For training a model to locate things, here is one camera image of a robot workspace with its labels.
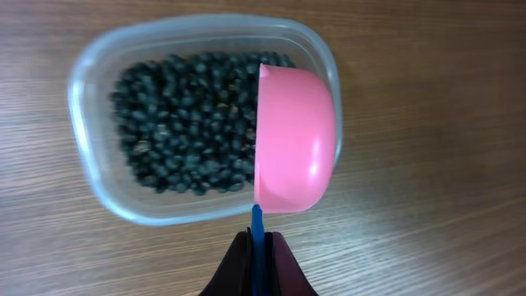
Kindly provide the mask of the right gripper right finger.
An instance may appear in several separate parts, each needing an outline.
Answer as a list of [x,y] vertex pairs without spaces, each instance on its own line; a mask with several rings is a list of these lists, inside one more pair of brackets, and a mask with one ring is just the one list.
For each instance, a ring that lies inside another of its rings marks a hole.
[[284,236],[279,232],[265,234],[265,252],[270,295],[317,296],[304,275]]

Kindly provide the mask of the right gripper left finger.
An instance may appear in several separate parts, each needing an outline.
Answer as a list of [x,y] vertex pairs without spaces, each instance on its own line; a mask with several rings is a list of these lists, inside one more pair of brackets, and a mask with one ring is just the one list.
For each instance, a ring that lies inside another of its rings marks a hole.
[[236,234],[210,282],[200,296],[251,296],[252,236]]

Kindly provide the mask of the pink scoop blue handle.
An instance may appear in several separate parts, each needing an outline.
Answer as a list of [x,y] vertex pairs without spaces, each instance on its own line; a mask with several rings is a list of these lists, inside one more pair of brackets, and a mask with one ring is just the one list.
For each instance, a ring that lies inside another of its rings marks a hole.
[[262,64],[258,79],[251,291],[265,295],[265,214],[296,213],[325,194],[335,164],[335,107],[307,70]]

